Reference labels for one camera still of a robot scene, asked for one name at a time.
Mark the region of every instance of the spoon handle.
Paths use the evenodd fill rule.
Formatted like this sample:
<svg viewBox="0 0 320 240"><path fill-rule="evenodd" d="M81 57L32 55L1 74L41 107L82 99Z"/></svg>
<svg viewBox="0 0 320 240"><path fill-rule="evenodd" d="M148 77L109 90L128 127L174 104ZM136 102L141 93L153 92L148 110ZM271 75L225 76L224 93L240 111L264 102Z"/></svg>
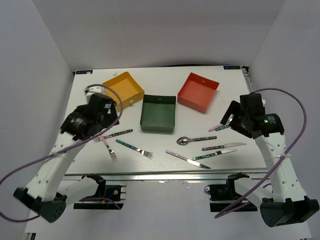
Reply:
<svg viewBox="0 0 320 240"><path fill-rule="evenodd" d="M197 138L192 138L192 142L199 142L199 141L205 141L205 140L212 140L212 139L217 139L216 136L206 136L206 137L197 137Z"/></svg>

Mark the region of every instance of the black label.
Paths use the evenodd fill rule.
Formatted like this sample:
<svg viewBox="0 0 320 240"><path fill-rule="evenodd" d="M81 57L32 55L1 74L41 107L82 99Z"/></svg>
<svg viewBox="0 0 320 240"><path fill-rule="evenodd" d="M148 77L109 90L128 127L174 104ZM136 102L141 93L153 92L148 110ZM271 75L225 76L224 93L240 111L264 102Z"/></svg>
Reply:
<svg viewBox="0 0 320 240"><path fill-rule="evenodd" d="M240 66L223 66L224 70L241 69Z"/></svg>
<svg viewBox="0 0 320 240"><path fill-rule="evenodd" d="M93 70L78 70L75 74L92 74Z"/></svg>

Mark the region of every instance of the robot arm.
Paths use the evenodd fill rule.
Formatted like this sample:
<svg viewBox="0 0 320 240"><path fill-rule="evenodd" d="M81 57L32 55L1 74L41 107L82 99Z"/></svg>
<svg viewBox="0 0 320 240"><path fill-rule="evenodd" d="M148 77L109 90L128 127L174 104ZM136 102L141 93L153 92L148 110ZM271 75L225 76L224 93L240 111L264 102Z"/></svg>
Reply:
<svg viewBox="0 0 320 240"><path fill-rule="evenodd" d="M51 154L89 139L118 117L115 101L105 95L102 87L89 88L85 95L88 104L78 106L67 116ZM101 187L105 189L106 181L94 174L67 187L59 187L71 163L84 146L85 144L56 154L54 158L47 160L26 187L17 188L13 196L52 223L61 216L66 206L95 195Z"/></svg>
<svg viewBox="0 0 320 240"><path fill-rule="evenodd" d="M302 188L286 149L284 127L278 115L266 114L259 93L240 96L240 103L232 101L221 124L226 124L230 115L231 129L253 138L259 147L265 165L270 171L279 158L284 160L271 174L272 192L261 186L246 198L261 212L269 227L302 223L319 210L316 199L309 199ZM228 177L225 191L231 196L244 195L256 185L243 173Z"/></svg>

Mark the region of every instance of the tray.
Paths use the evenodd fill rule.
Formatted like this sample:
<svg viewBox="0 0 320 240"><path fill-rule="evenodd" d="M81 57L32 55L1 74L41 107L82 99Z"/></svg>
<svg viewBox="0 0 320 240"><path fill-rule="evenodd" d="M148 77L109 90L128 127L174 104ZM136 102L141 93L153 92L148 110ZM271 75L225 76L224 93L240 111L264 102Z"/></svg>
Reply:
<svg viewBox="0 0 320 240"><path fill-rule="evenodd" d="M103 85L112 88L112 90L119 94L124 109L143 99L145 95L145 91L127 71L104 82ZM120 111L118 98L110 90L106 89L105 91L116 101L116 110Z"/></svg>
<svg viewBox="0 0 320 240"><path fill-rule="evenodd" d="M177 102L206 113L218 86L219 82L190 73L177 95Z"/></svg>
<svg viewBox="0 0 320 240"><path fill-rule="evenodd" d="M173 133L176 96L144 95L140 118L142 131Z"/></svg>

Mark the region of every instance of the spoon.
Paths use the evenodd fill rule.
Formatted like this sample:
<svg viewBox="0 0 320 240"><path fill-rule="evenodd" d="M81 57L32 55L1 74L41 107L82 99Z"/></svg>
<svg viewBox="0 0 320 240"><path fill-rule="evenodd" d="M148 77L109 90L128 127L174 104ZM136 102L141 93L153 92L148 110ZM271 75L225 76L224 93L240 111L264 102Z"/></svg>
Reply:
<svg viewBox="0 0 320 240"><path fill-rule="evenodd" d="M186 136L180 137L176 143L179 145L187 145L191 142L198 142L198 141L205 141L205 140L212 140L217 139L216 136L206 136L206 137L197 137L197 138L188 138Z"/></svg>

